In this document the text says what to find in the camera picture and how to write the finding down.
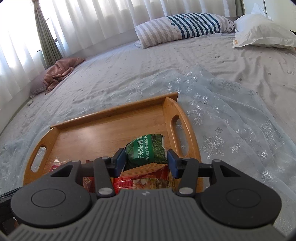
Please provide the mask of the striped pillow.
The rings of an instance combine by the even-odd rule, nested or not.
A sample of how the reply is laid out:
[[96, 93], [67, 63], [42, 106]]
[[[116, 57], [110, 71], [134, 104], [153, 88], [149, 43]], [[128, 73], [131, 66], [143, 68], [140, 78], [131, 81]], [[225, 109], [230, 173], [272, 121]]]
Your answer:
[[150, 20], [135, 27], [135, 45], [146, 49], [158, 44], [215, 33], [232, 33], [235, 25], [227, 17], [210, 13], [185, 13]]

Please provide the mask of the pink crumpled blanket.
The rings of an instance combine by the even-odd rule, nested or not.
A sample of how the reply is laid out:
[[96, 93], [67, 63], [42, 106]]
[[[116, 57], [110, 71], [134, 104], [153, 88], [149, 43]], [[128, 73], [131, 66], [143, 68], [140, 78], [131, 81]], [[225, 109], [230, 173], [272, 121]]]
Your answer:
[[75, 67], [85, 61], [84, 58], [63, 58], [51, 66], [44, 76], [45, 94], [51, 92], [62, 80], [69, 76]]

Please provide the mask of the red label biscuit pack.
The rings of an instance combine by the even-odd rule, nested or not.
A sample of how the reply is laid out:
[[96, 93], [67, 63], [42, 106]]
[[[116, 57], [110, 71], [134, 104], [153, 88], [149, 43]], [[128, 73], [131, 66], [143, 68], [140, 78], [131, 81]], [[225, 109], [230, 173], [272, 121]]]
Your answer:
[[63, 165], [65, 162], [62, 161], [60, 158], [56, 157], [55, 160], [52, 163], [51, 168], [49, 169], [49, 172], [52, 172], [59, 168], [61, 165]]

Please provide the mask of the white pillow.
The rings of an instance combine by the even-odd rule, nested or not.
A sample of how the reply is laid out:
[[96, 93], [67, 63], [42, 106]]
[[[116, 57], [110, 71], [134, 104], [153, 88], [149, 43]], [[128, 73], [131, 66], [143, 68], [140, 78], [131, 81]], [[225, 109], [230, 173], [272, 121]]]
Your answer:
[[257, 3], [254, 4], [251, 13], [234, 21], [234, 26], [234, 48], [250, 45], [284, 49], [295, 48], [295, 34], [274, 22]]

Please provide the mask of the small red candy pack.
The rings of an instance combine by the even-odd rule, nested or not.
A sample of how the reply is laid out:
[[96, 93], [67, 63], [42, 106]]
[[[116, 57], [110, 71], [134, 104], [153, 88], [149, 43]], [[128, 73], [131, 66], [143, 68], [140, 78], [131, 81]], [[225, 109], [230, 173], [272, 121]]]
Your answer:
[[93, 172], [93, 163], [91, 160], [86, 160], [86, 164], [90, 164], [90, 169], [86, 171], [88, 176], [83, 177], [83, 188], [90, 193], [95, 192], [95, 183], [94, 183], [94, 172]]

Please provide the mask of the red nuts snack bag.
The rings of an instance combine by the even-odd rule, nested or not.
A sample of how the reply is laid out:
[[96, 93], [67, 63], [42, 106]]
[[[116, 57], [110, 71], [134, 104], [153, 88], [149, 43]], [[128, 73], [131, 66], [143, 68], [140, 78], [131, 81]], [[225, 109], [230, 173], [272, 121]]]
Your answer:
[[150, 163], [141, 167], [123, 171], [118, 178], [112, 178], [113, 188], [118, 194], [123, 189], [153, 190], [171, 188], [175, 182], [167, 164]]

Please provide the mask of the wooden serving tray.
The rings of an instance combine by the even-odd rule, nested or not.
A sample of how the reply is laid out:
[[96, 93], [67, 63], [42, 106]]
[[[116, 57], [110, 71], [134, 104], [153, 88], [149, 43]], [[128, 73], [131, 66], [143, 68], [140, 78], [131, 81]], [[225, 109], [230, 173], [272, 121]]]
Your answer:
[[34, 148], [23, 184], [49, 172], [53, 161], [94, 160], [113, 156], [139, 136], [159, 133], [165, 148], [180, 157], [201, 160], [191, 123], [177, 103], [178, 93], [160, 95], [105, 109], [50, 127]]

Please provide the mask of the purple pillow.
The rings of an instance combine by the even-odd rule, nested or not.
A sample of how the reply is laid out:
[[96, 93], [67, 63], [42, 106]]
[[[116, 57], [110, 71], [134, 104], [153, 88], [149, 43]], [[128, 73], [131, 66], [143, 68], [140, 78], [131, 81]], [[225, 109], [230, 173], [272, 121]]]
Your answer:
[[44, 81], [44, 78], [47, 72], [48, 69], [45, 69], [41, 74], [39, 74], [31, 81], [30, 99], [46, 90], [48, 84], [46, 83], [46, 81]]

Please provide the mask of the grey bed sheet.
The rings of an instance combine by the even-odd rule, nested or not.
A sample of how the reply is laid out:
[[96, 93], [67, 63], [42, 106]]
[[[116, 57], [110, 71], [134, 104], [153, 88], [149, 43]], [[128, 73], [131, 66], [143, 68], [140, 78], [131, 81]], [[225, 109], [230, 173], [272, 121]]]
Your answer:
[[4, 145], [32, 132], [33, 126], [51, 125], [50, 118], [76, 103], [104, 97], [165, 70], [183, 74], [202, 65], [218, 78], [252, 89], [264, 100], [277, 123], [295, 139], [295, 51], [257, 46], [233, 47], [233, 35], [215, 34], [140, 49], [120, 46], [87, 59], [49, 94], [40, 94], [24, 106], [1, 133]]

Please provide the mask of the light blue snowflake tulle cloth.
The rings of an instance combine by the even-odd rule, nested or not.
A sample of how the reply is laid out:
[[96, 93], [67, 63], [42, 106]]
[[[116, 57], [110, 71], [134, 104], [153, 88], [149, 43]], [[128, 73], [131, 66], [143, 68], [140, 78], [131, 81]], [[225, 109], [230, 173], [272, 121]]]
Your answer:
[[169, 92], [193, 126], [202, 161], [222, 159], [277, 191], [276, 227], [295, 229], [295, 142], [258, 92], [201, 66], [144, 75], [79, 69], [54, 91], [35, 97], [1, 134], [1, 193], [22, 185], [29, 155], [49, 127], [82, 115]]

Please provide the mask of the green peas snack bag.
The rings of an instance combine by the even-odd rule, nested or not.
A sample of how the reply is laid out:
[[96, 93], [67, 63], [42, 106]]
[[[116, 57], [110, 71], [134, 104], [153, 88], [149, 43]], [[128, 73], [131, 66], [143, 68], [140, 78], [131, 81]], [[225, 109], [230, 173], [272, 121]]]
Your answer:
[[167, 150], [164, 147], [164, 136], [148, 134], [137, 137], [125, 146], [125, 169], [133, 169], [150, 163], [166, 164]]

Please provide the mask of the green drape curtain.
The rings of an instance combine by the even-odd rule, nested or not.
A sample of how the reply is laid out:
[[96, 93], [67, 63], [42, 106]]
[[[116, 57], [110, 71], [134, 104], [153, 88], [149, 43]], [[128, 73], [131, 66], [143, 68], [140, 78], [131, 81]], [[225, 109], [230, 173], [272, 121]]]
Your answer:
[[37, 32], [41, 44], [41, 51], [47, 67], [56, 63], [62, 58], [62, 55], [52, 37], [50, 29], [43, 16], [40, 3], [38, 0], [32, 0], [34, 5], [34, 15], [36, 21]]

